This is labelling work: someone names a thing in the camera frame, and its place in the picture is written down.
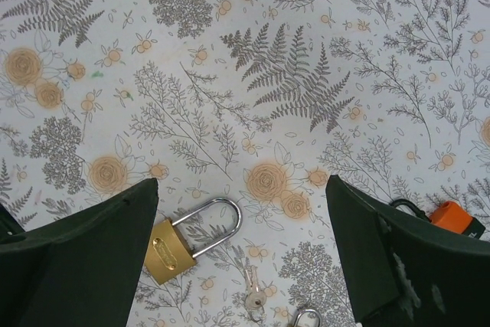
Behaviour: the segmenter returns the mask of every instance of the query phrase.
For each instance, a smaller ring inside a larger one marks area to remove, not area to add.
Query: tablecloth
[[[157,221],[217,196],[243,209],[190,272],[143,270],[130,327],[278,327],[305,304],[354,325],[331,174],[490,223],[490,0],[0,2],[0,201],[26,229],[149,177]],[[229,216],[182,232],[198,247]]]

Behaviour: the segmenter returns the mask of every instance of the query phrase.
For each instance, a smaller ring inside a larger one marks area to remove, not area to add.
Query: floral tablecloth
[[[330,174],[490,223],[490,0],[0,2],[0,201],[26,229],[148,177],[158,221],[222,195],[243,209],[191,272],[143,271],[128,326],[277,327],[304,304],[354,325]],[[228,215],[182,230],[199,246]]]

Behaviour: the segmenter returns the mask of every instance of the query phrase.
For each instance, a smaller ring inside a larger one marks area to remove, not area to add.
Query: metal hook
[[[204,247],[201,250],[198,250],[196,253],[193,253],[192,254],[192,258],[197,258],[197,257],[203,255],[204,253],[208,252],[209,250],[211,250],[214,247],[220,245],[221,243],[223,243],[224,241],[230,239],[233,235],[235,235],[235,233],[242,226],[242,221],[243,221],[242,211],[240,210],[240,207],[238,207],[238,205],[235,202],[230,201],[229,199],[226,199],[226,198],[215,198],[215,199],[211,199],[210,201],[207,201],[206,203],[201,204],[200,206],[197,206],[196,208],[193,208],[191,211],[189,211],[184,216],[182,216],[182,217],[178,218],[177,220],[174,220],[174,221],[171,222],[172,226],[177,226],[180,223],[182,223],[182,222],[186,221],[187,219],[189,219],[190,217],[195,216],[199,212],[205,210],[206,208],[208,208],[208,207],[210,207],[210,206],[212,206],[213,204],[216,204],[216,203],[225,203],[225,204],[228,204],[230,207],[232,207],[235,210],[235,213],[237,214],[237,221],[235,222],[235,226],[230,231],[228,231],[227,233],[223,234],[221,237],[219,237],[218,239],[216,239],[215,242],[207,245],[206,247]]]
[[[300,310],[298,312],[298,314],[296,315],[296,317],[294,318],[294,322],[292,324],[292,327],[299,327],[299,324],[298,324],[299,323],[299,320],[306,313],[313,313],[316,316],[317,320],[318,320],[318,325],[316,325],[316,327],[322,327],[322,323],[323,323],[322,315],[320,314],[320,312],[318,310],[313,309],[313,308]]]

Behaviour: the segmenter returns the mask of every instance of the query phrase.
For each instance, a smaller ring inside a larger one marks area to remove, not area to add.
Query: gold padlock body
[[[170,219],[152,229],[145,266],[159,285],[196,265],[191,249]]]

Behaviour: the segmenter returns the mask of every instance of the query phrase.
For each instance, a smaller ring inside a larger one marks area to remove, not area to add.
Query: orange object
[[[471,224],[473,217],[453,201],[444,202],[430,215],[430,221],[443,229],[462,234]]]

